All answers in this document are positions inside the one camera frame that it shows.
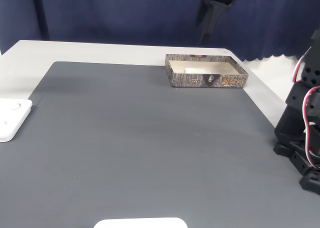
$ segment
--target table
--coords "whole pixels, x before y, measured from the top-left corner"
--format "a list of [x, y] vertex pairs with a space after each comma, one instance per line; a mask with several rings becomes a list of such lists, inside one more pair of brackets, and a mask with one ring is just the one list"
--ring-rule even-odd
[[[226, 49], [21, 40], [0, 58], [0, 97], [27, 99], [57, 61], [163, 66], [166, 54], [221, 53], [230, 54], [243, 65]], [[286, 104], [250, 69], [246, 71], [249, 78], [245, 92], [276, 126]]]

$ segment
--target blue curtain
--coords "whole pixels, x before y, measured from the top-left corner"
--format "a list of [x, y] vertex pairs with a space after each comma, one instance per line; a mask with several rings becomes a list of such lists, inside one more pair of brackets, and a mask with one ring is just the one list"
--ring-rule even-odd
[[0, 0], [0, 51], [20, 40], [41, 40], [34, 0]]
[[226, 48], [249, 61], [301, 56], [319, 27], [320, 0], [237, 0], [200, 45], [199, 1], [40, 0], [39, 22], [51, 41]]

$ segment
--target wood-pattern box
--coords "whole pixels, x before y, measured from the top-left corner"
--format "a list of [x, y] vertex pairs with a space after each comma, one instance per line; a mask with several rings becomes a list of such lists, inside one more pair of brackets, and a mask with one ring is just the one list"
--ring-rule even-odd
[[172, 87], [242, 88], [248, 73], [228, 55], [167, 54]]

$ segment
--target gray mat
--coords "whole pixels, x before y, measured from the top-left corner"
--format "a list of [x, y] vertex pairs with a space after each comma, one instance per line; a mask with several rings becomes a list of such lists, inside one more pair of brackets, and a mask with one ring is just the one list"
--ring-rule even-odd
[[320, 197], [273, 152], [274, 129], [242, 89], [172, 88], [159, 66], [56, 62], [30, 99], [0, 144], [0, 227], [319, 225]]

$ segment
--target wire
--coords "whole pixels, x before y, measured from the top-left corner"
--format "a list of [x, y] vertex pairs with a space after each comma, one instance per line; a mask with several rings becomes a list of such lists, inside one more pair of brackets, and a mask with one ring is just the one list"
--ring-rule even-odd
[[312, 95], [312, 93], [316, 90], [319, 90], [320, 86], [316, 86], [314, 88], [311, 88], [305, 95], [304, 99], [303, 99], [303, 103], [302, 103], [302, 117], [303, 117], [303, 121], [304, 121], [304, 125], [305, 125], [305, 155], [306, 158], [308, 159], [308, 161], [310, 162], [310, 164], [316, 168], [316, 169], [320, 169], [319, 167], [316, 167], [316, 165], [312, 162], [312, 160], [310, 159], [309, 153], [309, 139], [310, 139], [310, 125], [309, 125], [309, 121], [308, 121], [308, 116], [307, 116], [307, 105], [308, 105], [308, 100], [309, 97]]
[[311, 49], [311, 47], [303, 54], [303, 56], [301, 56], [298, 63], [295, 65], [294, 70], [293, 70], [293, 79], [292, 79], [293, 83], [297, 83], [297, 82], [301, 81], [301, 80], [297, 80], [298, 71], [299, 71], [299, 68], [300, 68], [302, 61], [304, 60], [306, 54], [308, 54], [310, 49]]

